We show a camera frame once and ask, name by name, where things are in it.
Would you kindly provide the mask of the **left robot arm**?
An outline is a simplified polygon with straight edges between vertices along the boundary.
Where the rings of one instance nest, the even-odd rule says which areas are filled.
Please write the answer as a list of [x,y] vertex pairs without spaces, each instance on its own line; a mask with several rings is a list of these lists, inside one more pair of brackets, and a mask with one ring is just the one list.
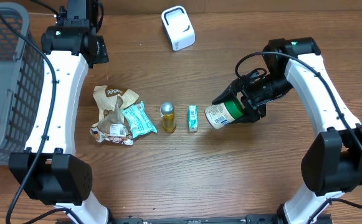
[[74,223],[110,223],[110,210],[92,192],[92,168],[75,155],[75,121],[89,69],[108,62],[100,1],[69,1],[55,12],[37,51],[43,86],[32,131],[22,152],[9,157],[19,192],[64,212]]

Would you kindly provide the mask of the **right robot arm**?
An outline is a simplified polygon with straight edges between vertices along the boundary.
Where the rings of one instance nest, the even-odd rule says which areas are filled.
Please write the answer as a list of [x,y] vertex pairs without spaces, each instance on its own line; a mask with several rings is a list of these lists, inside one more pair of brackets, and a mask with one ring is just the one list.
[[260,51],[265,67],[238,75],[205,110],[216,129],[254,123],[267,103],[295,90],[310,117],[315,140],[301,163],[303,184],[271,215],[248,215],[247,223],[331,223],[327,206],[362,185],[362,124],[328,76],[311,37],[272,39]]

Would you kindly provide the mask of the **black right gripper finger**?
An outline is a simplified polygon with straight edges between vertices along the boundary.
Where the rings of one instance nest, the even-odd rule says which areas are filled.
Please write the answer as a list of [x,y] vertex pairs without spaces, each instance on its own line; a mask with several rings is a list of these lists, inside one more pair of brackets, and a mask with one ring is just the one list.
[[220,103],[225,103],[226,101],[233,100],[237,97],[238,92],[242,89],[242,84],[240,80],[232,81],[227,88],[212,101],[213,105],[218,105]]
[[266,116],[266,104],[255,105],[249,98],[229,100],[231,123],[254,123]]

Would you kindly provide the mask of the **brown snack package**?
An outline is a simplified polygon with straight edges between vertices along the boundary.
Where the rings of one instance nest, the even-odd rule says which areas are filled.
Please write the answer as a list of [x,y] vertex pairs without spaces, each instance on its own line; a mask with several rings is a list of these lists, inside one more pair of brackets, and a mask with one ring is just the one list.
[[110,141],[126,146],[133,145],[133,137],[125,124],[121,110],[134,104],[139,95],[131,89],[110,85],[96,86],[93,98],[98,107],[98,122],[90,128],[96,142]]

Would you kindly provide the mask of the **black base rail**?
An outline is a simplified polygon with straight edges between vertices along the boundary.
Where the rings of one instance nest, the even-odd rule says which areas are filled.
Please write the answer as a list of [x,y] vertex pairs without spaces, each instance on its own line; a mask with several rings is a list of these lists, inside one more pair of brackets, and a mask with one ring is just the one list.
[[142,220],[141,218],[114,219],[115,224],[268,224],[275,223],[275,215],[247,215],[246,217],[225,218],[190,218],[190,219],[155,219]]

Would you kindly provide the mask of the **teal white small packet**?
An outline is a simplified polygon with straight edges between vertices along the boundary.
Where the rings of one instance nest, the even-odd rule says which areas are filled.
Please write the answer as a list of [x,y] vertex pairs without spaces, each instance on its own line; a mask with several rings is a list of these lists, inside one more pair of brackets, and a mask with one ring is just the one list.
[[196,105],[189,105],[188,127],[190,132],[198,131],[198,108]]

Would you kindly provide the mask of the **green lid white jar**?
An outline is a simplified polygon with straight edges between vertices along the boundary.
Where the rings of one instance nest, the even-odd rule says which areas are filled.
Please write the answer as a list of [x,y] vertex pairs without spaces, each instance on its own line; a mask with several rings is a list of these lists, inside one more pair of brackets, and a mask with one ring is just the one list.
[[221,129],[244,115],[244,108],[238,99],[228,100],[217,105],[208,106],[205,116],[215,129]]

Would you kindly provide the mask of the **white barcode scanner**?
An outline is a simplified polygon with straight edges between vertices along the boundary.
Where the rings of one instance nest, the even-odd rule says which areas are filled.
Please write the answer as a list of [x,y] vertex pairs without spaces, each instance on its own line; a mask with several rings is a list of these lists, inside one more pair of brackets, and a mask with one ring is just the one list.
[[164,10],[161,20],[174,51],[185,49],[195,43],[196,34],[183,6],[173,6]]

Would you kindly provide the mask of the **yellow bottle with silver cap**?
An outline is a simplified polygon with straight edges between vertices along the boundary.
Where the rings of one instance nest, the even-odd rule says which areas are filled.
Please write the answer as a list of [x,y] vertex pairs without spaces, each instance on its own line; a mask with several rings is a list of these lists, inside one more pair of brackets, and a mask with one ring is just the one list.
[[176,129],[176,119],[174,106],[171,102],[166,101],[160,107],[163,129],[168,133],[173,133]]

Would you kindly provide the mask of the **teal white large packet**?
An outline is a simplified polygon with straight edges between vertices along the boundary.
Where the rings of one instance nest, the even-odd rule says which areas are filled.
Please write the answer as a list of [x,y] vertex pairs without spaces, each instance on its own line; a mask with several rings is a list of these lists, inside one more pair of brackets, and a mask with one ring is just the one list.
[[145,112],[144,101],[131,105],[121,112],[128,121],[133,139],[148,133],[157,133],[156,127]]

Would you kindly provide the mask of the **grey plastic shopping basket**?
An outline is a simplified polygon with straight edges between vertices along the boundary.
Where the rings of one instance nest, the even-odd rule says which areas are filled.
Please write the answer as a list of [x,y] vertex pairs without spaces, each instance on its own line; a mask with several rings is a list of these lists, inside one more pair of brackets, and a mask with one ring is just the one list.
[[23,38],[29,31],[26,9],[0,3],[0,165],[12,152],[21,152],[33,129],[44,80],[44,62]]

